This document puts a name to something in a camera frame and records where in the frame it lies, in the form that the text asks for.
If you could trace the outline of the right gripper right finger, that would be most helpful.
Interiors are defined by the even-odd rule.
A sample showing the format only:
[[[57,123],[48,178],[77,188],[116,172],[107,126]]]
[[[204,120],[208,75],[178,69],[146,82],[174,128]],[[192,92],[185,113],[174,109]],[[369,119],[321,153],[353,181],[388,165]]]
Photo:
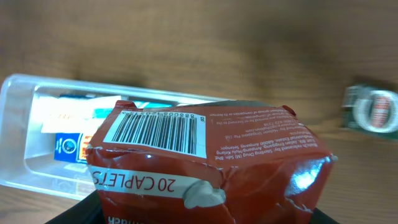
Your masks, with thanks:
[[[339,224],[336,220],[329,217],[327,214],[323,213],[318,208],[315,208],[312,217],[310,219],[310,224]]]

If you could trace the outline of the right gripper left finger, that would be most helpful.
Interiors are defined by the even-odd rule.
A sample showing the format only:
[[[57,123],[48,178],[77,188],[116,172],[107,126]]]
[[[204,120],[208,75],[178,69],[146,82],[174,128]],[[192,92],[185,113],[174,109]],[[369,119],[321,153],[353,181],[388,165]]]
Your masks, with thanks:
[[[95,190],[72,208],[45,224],[104,224],[100,197]]]

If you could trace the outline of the blue medicine box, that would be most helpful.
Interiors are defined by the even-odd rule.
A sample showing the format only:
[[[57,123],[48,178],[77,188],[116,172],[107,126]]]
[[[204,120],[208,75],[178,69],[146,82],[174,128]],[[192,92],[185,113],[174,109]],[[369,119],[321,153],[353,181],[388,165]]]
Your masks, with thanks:
[[[71,163],[86,163],[86,148],[88,147],[94,133],[55,133],[55,153],[54,159],[57,161]]]

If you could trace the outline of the red Panadol ActiFast box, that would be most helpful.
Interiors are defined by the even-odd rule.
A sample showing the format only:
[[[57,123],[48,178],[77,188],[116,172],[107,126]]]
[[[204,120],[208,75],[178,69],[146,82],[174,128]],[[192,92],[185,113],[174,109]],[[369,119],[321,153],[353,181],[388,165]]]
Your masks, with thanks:
[[[334,155],[287,106],[116,103],[86,160],[107,223],[310,223]]]

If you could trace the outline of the white Panadol box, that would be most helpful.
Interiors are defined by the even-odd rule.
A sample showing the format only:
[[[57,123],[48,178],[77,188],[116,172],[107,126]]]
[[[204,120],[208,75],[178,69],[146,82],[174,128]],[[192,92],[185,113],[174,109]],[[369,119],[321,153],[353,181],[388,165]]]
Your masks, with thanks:
[[[93,133],[112,112],[122,96],[55,98],[41,96],[38,115],[43,133]]]

